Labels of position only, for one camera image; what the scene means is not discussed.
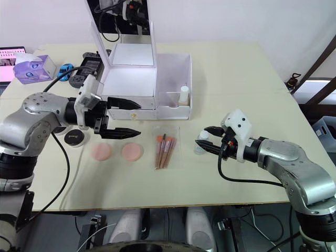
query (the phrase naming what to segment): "purple tissue box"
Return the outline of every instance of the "purple tissue box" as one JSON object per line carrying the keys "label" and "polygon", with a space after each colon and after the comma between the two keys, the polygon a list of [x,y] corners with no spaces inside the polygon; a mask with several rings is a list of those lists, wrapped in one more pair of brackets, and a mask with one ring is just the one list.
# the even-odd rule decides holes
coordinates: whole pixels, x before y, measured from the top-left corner
{"label": "purple tissue box", "polygon": [[25,61],[14,66],[14,75],[22,84],[53,79],[56,70],[54,62],[48,55],[37,57],[42,61]]}

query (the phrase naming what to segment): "white table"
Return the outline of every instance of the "white table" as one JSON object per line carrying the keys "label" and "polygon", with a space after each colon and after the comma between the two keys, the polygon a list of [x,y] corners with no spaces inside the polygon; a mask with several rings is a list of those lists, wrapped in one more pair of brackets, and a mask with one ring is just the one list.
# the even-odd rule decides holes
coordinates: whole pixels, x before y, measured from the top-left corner
{"label": "white table", "polygon": [[[82,148],[65,145],[70,158],[69,183],[50,211],[115,209],[216,204],[250,204],[288,201],[283,188],[272,185],[234,183],[222,179],[217,171],[217,156],[193,153],[194,140],[204,127],[219,125],[223,117],[240,108],[253,125],[253,136],[291,141],[306,151],[310,160],[325,168],[336,180],[336,169],[298,105],[272,69],[257,44],[185,43],[158,44],[162,52],[190,53],[193,59],[194,113],[189,121],[110,120],[109,127],[127,127],[141,135],[126,140],[102,140],[92,130],[90,141]],[[81,55],[96,51],[94,45],[46,45],[35,52],[48,54],[57,64],[80,65]],[[22,85],[14,80],[0,98],[0,121],[17,110],[22,99],[39,92],[46,82]],[[74,97],[77,90],[59,82],[50,92]],[[167,169],[154,170],[152,127],[180,127],[180,142],[175,159]],[[219,138],[211,140],[218,143]],[[112,145],[113,156],[98,162],[90,157],[97,142]],[[130,163],[121,158],[125,143],[139,143],[143,156]],[[223,161],[227,176],[277,181],[254,163]],[[50,138],[38,158],[31,190],[35,192],[34,210],[44,207],[58,192],[66,175],[66,162]]]}

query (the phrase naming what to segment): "gray bin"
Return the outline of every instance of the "gray bin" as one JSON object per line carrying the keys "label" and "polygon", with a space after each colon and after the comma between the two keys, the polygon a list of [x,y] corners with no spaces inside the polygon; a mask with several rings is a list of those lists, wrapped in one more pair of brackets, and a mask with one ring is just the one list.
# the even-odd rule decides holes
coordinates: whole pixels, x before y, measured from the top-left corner
{"label": "gray bin", "polygon": [[322,117],[313,124],[315,134],[327,152],[336,152],[336,139],[332,136],[328,125],[336,129],[336,117]]}

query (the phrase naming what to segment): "pink makeup sponge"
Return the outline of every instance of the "pink makeup sponge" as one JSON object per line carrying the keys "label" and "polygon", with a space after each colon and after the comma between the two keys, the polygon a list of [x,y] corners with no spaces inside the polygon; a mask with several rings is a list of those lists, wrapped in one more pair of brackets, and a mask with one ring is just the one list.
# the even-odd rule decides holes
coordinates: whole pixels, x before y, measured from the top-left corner
{"label": "pink makeup sponge", "polygon": [[111,145],[108,143],[98,143],[93,149],[91,156],[98,161],[103,161],[108,159],[112,155]]}
{"label": "pink makeup sponge", "polygon": [[122,157],[127,161],[136,161],[142,155],[142,146],[137,143],[128,143],[121,150]]}

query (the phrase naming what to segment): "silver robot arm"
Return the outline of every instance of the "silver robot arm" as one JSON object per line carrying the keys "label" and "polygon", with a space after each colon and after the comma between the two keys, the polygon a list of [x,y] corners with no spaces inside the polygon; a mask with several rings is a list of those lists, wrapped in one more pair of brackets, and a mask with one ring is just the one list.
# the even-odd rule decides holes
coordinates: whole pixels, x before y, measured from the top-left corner
{"label": "silver robot arm", "polygon": [[41,92],[27,97],[22,106],[0,125],[0,250],[16,245],[16,229],[30,217],[34,193],[28,191],[34,167],[56,127],[69,124],[94,129],[106,139],[125,139],[140,132],[127,128],[107,129],[111,107],[138,109],[130,100],[97,96],[99,82],[89,75],[76,98]]}
{"label": "silver robot arm", "polygon": [[253,139],[251,124],[240,110],[228,114],[221,127],[205,130],[223,137],[221,147],[196,140],[206,151],[221,153],[224,160],[255,162],[281,182],[300,223],[302,251],[328,252],[336,248],[336,185],[322,167],[307,158],[300,146],[265,138]]}

